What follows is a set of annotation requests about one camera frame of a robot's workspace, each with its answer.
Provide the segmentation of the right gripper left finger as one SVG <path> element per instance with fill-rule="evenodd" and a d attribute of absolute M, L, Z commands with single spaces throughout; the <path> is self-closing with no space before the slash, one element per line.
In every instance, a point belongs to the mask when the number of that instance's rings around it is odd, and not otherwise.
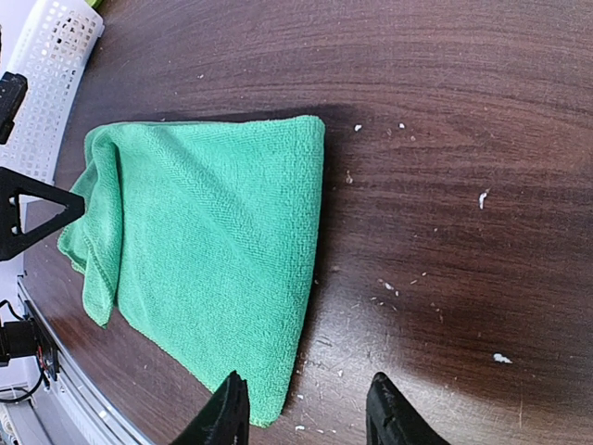
<path fill-rule="evenodd" d="M 249 442 L 248 386 L 232 371 L 171 445 L 246 445 Z"/>

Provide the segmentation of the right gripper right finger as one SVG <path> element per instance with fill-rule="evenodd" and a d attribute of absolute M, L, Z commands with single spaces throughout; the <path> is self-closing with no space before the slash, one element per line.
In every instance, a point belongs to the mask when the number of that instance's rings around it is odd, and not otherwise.
<path fill-rule="evenodd" d="M 366 443 L 449 445 L 383 372 L 374 375 L 366 397 Z"/>

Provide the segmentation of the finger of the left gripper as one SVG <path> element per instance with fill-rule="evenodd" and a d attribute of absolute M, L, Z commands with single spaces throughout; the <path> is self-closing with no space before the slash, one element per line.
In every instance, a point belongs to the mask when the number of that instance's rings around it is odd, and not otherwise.
<path fill-rule="evenodd" d="M 83 197 L 1 168 L 1 260 L 10 261 L 83 216 Z"/>

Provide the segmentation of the green microfiber towel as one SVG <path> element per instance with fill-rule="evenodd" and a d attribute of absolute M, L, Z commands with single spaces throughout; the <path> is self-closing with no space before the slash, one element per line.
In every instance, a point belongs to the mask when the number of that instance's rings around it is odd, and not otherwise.
<path fill-rule="evenodd" d="M 322 203 L 325 127 L 285 120 L 117 122 L 84 140 L 85 213 L 59 251 L 98 325 L 113 312 L 206 388 L 248 383 L 250 422 L 284 407 Z"/>

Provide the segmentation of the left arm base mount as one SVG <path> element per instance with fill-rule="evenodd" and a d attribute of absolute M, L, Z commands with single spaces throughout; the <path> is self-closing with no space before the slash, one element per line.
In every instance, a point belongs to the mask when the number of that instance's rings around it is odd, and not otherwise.
<path fill-rule="evenodd" d="M 8 367 L 12 360 L 33 357 L 39 370 L 39 377 L 30 389 L 21 389 L 21 395 L 7 399 L 2 404 L 18 404 L 29 400 L 35 392 L 43 387 L 51 388 L 51 381 L 57 380 L 59 361 L 57 346 L 46 329 L 38 323 L 38 317 L 32 313 L 32 305 L 25 302 L 27 313 L 18 315 L 12 304 L 1 301 L 1 307 L 7 307 L 15 321 L 1 322 L 1 367 Z"/>

